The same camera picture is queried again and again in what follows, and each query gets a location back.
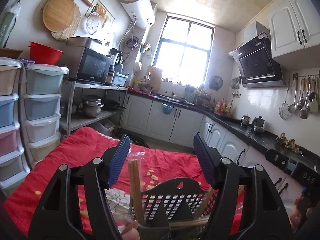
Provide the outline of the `person's left hand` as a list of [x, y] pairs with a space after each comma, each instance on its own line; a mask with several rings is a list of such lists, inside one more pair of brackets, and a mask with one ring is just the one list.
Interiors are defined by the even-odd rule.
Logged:
[[138, 232], [138, 221], [126, 221], [123, 225], [118, 226], [118, 230], [123, 240], [140, 240]]

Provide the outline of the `person's right hand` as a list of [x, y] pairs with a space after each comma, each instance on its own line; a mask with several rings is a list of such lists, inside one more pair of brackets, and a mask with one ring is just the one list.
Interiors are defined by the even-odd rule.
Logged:
[[298, 229], [298, 226], [302, 219], [302, 214], [300, 213], [300, 210], [298, 208], [300, 201], [303, 199], [303, 195], [301, 194], [296, 200], [295, 200], [295, 207], [289, 216], [291, 229], [293, 232], [295, 232]]

